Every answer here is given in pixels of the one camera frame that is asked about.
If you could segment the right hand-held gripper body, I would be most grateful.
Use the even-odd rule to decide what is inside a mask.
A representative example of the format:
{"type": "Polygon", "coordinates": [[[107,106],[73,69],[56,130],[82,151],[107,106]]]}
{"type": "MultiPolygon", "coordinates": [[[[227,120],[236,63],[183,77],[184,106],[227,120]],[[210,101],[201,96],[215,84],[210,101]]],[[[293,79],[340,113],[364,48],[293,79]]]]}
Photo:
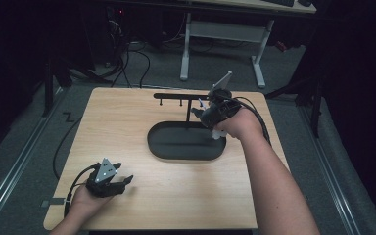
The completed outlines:
{"type": "Polygon", "coordinates": [[[201,114],[201,123],[206,128],[213,129],[218,123],[233,117],[241,108],[240,102],[226,89],[231,76],[232,71],[229,71],[208,93],[210,104],[201,114]]]}

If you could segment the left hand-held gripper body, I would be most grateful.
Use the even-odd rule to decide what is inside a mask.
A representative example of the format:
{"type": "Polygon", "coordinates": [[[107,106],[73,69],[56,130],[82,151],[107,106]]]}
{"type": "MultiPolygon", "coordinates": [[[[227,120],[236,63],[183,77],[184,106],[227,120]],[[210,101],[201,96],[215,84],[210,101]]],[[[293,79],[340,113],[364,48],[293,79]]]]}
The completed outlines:
{"type": "Polygon", "coordinates": [[[90,173],[85,187],[95,197],[105,198],[122,194],[125,190],[123,182],[112,182],[112,179],[118,173],[113,164],[107,159],[96,164],[94,171],[90,173]]]}

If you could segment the black key rack with tray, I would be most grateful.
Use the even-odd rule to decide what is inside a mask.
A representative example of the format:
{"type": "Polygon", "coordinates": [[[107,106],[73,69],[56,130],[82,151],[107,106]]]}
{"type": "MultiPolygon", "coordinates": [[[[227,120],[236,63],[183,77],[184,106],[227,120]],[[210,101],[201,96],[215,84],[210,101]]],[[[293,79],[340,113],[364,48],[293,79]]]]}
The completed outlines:
{"type": "Polygon", "coordinates": [[[219,158],[225,147],[226,138],[212,138],[212,133],[200,122],[191,121],[192,102],[208,100],[207,95],[155,93],[155,99],[188,102],[184,121],[162,121],[148,132],[147,142],[151,153],[166,161],[213,161],[219,158]]]}

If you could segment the person's right hand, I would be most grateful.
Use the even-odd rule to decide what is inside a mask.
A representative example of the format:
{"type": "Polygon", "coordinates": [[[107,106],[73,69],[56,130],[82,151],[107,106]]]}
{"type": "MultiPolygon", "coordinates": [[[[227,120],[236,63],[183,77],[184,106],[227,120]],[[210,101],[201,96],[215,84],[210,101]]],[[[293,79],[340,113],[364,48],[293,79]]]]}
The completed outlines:
{"type": "Polygon", "coordinates": [[[258,118],[246,108],[241,108],[233,117],[218,123],[214,129],[225,131],[239,140],[251,140],[263,136],[258,118]]]}

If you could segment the person's left hand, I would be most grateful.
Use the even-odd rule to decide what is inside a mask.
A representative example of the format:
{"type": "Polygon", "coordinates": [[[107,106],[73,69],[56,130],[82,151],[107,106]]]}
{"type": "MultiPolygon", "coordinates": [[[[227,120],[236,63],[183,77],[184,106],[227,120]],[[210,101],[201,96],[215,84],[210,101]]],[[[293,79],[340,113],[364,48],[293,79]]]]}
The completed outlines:
{"type": "Polygon", "coordinates": [[[74,192],[69,215],[76,221],[85,222],[111,199],[112,197],[95,197],[85,186],[79,186],[74,192]]]}

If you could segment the grey tape piece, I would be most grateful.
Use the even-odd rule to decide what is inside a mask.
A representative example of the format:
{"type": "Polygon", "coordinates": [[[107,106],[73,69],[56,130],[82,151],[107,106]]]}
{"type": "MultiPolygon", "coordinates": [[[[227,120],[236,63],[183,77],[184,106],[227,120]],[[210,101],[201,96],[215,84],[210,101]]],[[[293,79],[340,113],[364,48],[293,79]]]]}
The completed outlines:
{"type": "Polygon", "coordinates": [[[48,200],[43,200],[41,202],[41,208],[49,208],[52,205],[63,205],[65,203],[65,198],[51,198],[48,200]]]}

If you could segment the black metal stand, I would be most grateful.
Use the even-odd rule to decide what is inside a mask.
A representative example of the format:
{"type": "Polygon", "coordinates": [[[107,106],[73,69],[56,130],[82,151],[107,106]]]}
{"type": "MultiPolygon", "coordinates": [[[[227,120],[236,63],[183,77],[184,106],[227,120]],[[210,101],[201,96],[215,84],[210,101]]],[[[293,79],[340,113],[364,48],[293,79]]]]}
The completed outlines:
{"type": "Polygon", "coordinates": [[[265,94],[265,98],[274,99],[283,94],[296,94],[295,103],[297,106],[311,106],[309,127],[312,134],[318,138],[322,87],[323,78],[321,76],[295,79],[287,85],[265,94]]]}
{"type": "Polygon", "coordinates": [[[72,86],[71,70],[78,71],[90,80],[108,83],[105,75],[99,75],[63,57],[50,56],[45,64],[44,78],[44,112],[48,117],[55,106],[55,92],[53,81],[57,80],[61,88],[72,86]]]}

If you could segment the dark computer tower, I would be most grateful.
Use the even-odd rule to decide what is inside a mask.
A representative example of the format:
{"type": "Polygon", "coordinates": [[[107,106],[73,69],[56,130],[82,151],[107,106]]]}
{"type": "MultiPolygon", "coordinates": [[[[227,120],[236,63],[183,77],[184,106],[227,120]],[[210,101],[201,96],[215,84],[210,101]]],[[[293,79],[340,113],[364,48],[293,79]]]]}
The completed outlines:
{"type": "Polygon", "coordinates": [[[113,47],[113,63],[118,64],[127,45],[128,29],[126,28],[123,8],[108,6],[106,8],[108,32],[113,47]]]}

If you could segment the black keyboard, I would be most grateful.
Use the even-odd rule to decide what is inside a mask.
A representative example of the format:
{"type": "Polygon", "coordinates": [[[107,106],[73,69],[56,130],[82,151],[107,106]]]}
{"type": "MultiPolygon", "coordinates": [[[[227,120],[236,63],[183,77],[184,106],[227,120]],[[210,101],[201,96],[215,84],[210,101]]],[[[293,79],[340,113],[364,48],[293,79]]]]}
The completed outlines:
{"type": "Polygon", "coordinates": [[[261,0],[264,2],[272,3],[272,4],[277,4],[285,7],[293,7],[295,1],[294,0],[261,0]]]}

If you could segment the white metal frame desk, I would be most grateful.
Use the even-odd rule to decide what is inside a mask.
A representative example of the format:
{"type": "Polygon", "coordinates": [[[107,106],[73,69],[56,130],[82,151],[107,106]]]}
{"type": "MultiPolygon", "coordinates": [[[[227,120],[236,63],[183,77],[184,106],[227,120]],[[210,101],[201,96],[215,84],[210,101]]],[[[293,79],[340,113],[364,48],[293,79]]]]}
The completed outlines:
{"type": "MultiPolygon", "coordinates": [[[[236,8],[243,10],[259,10],[264,13],[280,14],[305,14],[314,15],[316,7],[311,4],[304,7],[298,0],[294,0],[293,7],[285,7],[261,0],[187,0],[190,7],[194,4],[211,4],[212,6],[228,7],[230,10],[236,8]]],[[[260,60],[267,41],[271,34],[275,19],[269,17],[265,26],[242,25],[238,23],[217,23],[206,20],[193,20],[191,14],[187,13],[185,18],[184,50],[181,60],[180,79],[186,81],[189,77],[190,65],[190,39],[192,37],[221,39],[239,42],[251,42],[259,45],[257,53],[251,57],[255,78],[259,88],[265,87],[264,77],[261,71],[260,60]]]]}

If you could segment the metal floor rail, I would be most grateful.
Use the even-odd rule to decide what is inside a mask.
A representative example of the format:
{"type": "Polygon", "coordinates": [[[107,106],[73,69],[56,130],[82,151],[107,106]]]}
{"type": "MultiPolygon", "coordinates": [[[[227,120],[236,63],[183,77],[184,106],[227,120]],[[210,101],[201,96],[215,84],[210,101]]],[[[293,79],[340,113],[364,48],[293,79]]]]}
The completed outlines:
{"type": "Polygon", "coordinates": [[[314,146],[316,156],[319,161],[320,170],[323,174],[324,180],[327,184],[332,201],[338,212],[338,215],[345,227],[347,235],[361,235],[357,222],[354,219],[353,212],[348,203],[348,200],[342,190],[336,174],[330,165],[325,150],[318,137],[315,136],[310,125],[310,116],[306,108],[298,108],[298,112],[303,119],[305,129],[314,146]]]}
{"type": "Polygon", "coordinates": [[[37,125],[30,133],[23,148],[18,154],[15,162],[12,164],[9,172],[5,175],[5,178],[0,183],[0,211],[6,204],[7,199],[11,195],[13,189],[17,185],[21,175],[24,172],[30,158],[31,152],[35,148],[35,145],[45,130],[50,118],[52,117],[55,109],[59,106],[60,102],[64,99],[68,93],[67,88],[58,88],[55,92],[55,98],[53,104],[49,110],[44,112],[44,115],[40,117],[37,125]]]}

